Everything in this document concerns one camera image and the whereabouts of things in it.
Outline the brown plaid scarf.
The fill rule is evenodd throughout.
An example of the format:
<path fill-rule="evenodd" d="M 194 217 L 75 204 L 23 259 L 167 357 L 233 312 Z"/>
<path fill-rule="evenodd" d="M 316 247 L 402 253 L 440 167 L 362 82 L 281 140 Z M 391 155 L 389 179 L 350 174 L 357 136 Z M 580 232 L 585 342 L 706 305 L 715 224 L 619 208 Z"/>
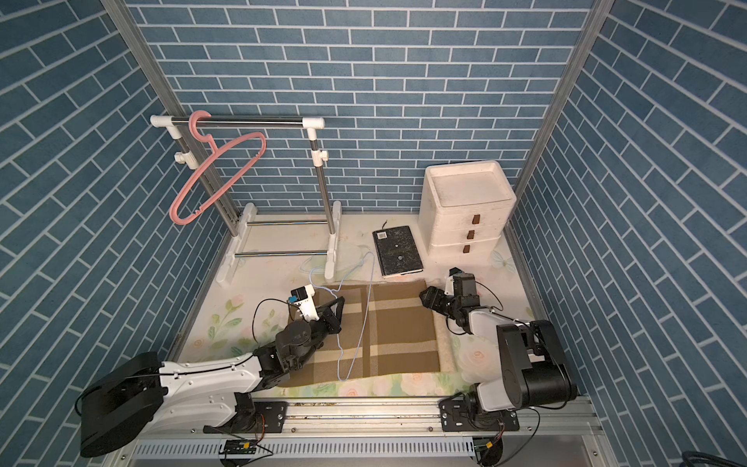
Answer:
<path fill-rule="evenodd" d="M 366 346 L 369 377 L 441 371 L 433 311 L 419 299 L 426 288 L 423 280 L 372 286 Z M 281 386 L 307 386 L 295 382 L 301 371 L 293 373 Z"/>

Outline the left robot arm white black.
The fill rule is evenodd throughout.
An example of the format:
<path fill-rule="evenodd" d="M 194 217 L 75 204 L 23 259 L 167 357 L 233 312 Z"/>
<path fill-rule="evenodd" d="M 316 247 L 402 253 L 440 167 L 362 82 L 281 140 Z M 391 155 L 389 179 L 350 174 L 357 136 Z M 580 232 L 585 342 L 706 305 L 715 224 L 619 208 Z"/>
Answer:
<path fill-rule="evenodd" d="M 239 357 L 180 364 L 163 362 L 151 351 L 128 360 L 75 402 L 80 455 L 107 455 L 142 433 L 252 428 L 257 419 L 252 393 L 274 388 L 301 370 L 328 336 L 342 330 L 344 304 L 339 297 L 319 305 L 316 319 L 292 321 L 273 342 Z"/>

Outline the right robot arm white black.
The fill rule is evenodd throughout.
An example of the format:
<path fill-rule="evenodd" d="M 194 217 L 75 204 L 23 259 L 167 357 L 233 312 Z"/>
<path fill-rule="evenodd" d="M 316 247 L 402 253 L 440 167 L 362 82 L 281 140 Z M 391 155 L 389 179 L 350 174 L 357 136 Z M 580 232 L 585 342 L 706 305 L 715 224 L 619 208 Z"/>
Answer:
<path fill-rule="evenodd" d="M 498 348 L 500 376 L 476 383 L 468 393 L 478 411 L 562 408 L 578 397 L 578 387 L 550 321 L 521 321 L 483 305 L 478 282 L 467 272 L 456 272 L 449 281 L 451 293 L 434 286 L 422 291 L 422 305 Z"/>

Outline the beige knitted cloth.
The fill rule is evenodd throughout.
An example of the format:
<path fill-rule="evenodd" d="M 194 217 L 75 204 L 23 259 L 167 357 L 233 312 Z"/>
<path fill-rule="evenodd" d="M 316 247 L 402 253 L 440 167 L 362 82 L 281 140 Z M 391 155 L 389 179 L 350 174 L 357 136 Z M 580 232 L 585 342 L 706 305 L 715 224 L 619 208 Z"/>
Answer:
<path fill-rule="evenodd" d="M 447 317 L 433 313 L 433 322 L 436 333 L 437 352 L 440 359 L 440 370 L 442 373 L 456 373 L 457 366 L 452 350 L 452 334 L 447 330 Z"/>

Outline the floral table mat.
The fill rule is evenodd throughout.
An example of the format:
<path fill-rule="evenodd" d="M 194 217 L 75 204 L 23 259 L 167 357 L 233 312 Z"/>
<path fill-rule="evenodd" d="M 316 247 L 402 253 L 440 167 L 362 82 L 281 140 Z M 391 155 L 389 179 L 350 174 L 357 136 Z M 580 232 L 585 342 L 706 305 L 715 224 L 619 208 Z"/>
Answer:
<path fill-rule="evenodd" d="M 373 253 L 373 277 L 358 279 L 358 284 L 371 282 L 410 282 L 423 280 L 427 287 L 445 289 L 451 268 L 472 274 L 478 282 L 483 305 L 495 307 L 507 317 L 533 321 L 536 314 L 530 308 L 525 290 L 506 241 L 499 241 L 488 255 L 478 258 L 447 258 L 432 260 L 426 247 L 418 252 L 423 272 L 408 276 L 383 278 L 379 269 L 373 232 L 381 228 L 410 226 L 418 228 L 414 214 L 369 213 L 342 216 L 338 264 L 333 278 L 323 278 L 324 284 L 342 278 L 344 269 L 354 266 L 367 247 Z M 254 227 L 248 246 L 253 258 L 239 266 L 231 285 L 224 288 L 213 284 L 200 313 L 179 354 L 182 363 L 198 363 L 239 357 L 270 344 L 290 322 L 301 319 L 299 311 L 290 309 L 287 301 L 293 289 L 311 284 L 303 265 L 311 260 L 323 266 L 317 252 L 328 237 L 321 225 L 279 224 L 275 227 Z M 449 396 L 467 390 L 475 383 L 492 381 L 500 376 L 496 344 L 466 334 L 453 321 L 447 320 L 452 334 L 452 350 L 457 372 L 412 373 L 351 379 L 343 383 L 322 383 L 284 388 L 281 385 L 266 391 L 266 397 L 330 398 L 330 397 L 418 397 Z"/>

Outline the white three-drawer cabinet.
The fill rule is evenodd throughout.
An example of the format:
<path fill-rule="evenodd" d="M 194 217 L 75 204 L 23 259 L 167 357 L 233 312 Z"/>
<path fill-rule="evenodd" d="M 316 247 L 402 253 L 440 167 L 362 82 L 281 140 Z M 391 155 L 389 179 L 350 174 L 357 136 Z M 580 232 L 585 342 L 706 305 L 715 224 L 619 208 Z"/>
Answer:
<path fill-rule="evenodd" d="M 496 161 L 427 167 L 418 227 L 428 257 L 436 261 L 488 255 L 516 202 Z"/>

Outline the small black controller board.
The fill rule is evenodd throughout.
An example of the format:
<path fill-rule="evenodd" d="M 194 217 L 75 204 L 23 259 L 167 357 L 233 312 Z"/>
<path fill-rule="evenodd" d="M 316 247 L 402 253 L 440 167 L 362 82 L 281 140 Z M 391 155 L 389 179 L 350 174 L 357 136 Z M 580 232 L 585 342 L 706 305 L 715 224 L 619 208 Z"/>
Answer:
<path fill-rule="evenodd" d="M 257 447 L 255 442 L 233 439 L 225 441 L 224 447 L 219 451 L 219 455 L 252 456 L 256 452 Z"/>

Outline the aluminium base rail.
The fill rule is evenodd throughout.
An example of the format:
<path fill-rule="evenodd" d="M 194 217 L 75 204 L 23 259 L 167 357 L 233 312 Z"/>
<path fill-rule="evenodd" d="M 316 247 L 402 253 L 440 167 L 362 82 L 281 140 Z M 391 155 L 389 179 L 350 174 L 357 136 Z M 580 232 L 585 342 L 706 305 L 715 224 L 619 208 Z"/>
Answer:
<path fill-rule="evenodd" d="M 516 413 L 519 431 L 443 432 L 438 397 L 284 401 L 281 433 L 145 434 L 108 455 L 107 466 L 474 466 L 499 438 L 501 466 L 613 466 L 591 402 Z M 219 455 L 227 440 L 255 442 L 252 456 Z"/>

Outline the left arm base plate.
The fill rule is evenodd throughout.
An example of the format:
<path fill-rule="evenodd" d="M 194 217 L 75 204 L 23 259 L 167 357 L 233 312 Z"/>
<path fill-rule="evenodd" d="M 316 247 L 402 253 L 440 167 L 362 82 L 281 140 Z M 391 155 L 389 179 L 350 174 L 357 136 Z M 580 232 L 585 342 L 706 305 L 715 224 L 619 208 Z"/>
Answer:
<path fill-rule="evenodd" d="M 285 423 L 288 403 L 284 401 L 255 402 L 246 394 L 241 394 L 235 405 L 235 413 L 220 426 L 205 425 L 204 434 L 260 434 L 281 433 Z"/>

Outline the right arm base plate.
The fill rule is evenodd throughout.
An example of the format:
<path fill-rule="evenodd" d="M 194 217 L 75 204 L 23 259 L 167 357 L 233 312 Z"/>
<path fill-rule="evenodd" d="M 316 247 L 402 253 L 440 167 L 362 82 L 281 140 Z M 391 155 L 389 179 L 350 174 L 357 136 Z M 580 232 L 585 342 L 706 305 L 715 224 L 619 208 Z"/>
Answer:
<path fill-rule="evenodd" d="M 519 431 L 519 420 L 512 411 L 486 412 L 480 404 L 464 395 L 439 401 L 443 432 Z"/>

